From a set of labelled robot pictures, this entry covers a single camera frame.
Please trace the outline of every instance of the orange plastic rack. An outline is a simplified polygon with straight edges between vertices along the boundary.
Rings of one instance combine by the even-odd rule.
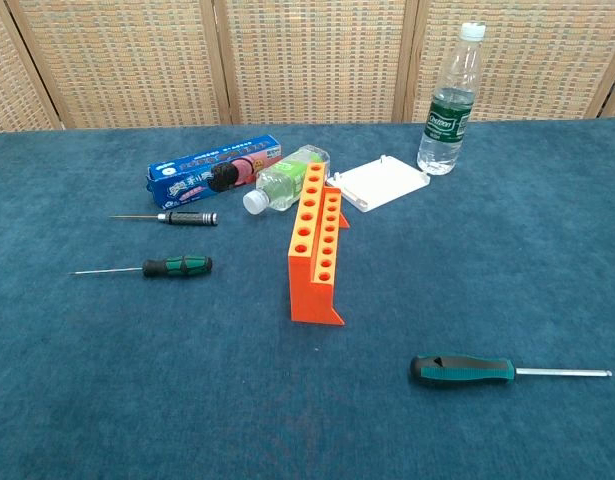
[[[325,186],[325,166],[310,163],[289,244],[289,294],[294,322],[344,325],[334,310],[338,230],[349,228],[340,189]]]

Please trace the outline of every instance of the white bottle cap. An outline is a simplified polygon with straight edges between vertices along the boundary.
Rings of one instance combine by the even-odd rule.
[[[252,190],[243,197],[243,205],[252,215],[258,215],[269,205],[269,197],[261,190]]]
[[[460,28],[460,38],[468,42],[480,42],[485,36],[487,27],[480,23],[463,23]]]

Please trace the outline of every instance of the screwdriver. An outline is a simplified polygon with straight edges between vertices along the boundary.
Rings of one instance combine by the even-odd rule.
[[[86,275],[90,273],[134,272],[142,270],[146,277],[181,277],[202,275],[211,272],[211,258],[196,255],[172,257],[165,260],[145,260],[142,267],[113,268],[110,270],[84,270],[71,272],[70,275]]]
[[[556,375],[567,377],[611,377],[609,370],[564,370],[557,368],[516,368],[506,358],[481,358],[468,355],[430,355],[414,357],[411,375],[431,383],[507,381],[516,375]]]
[[[158,215],[112,215],[111,218],[155,218],[170,225],[218,225],[217,213],[167,212]]]

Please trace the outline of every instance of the small plastic bottle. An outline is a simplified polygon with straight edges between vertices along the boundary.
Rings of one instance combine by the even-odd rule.
[[[445,59],[418,149],[418,166],[431,175],[451,172],[463,143],[480,82],[485,25],[463,23],[460,41]]]
[[[307,165],[323,162],[329,171],[329,154],[313,145],[300,147],[269,168],[258,172],[256,189],[243,197],[243,205],[252,215],[258,215],[267,207],[287,210],[300,197]]]

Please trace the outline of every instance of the bottle label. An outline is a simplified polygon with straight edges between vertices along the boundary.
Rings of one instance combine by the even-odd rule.
[[[300,195],[303,188],[303,178],[305,178],[305,171],[307,170],[306,163],[285,159],[272,165],[271,169],[291,178],[294,197]]]
[[[447,107],[434,99],[429,107],[425,135],[439,142],[460,142],[465,134],[465,125],[472,106],[473,104]]]

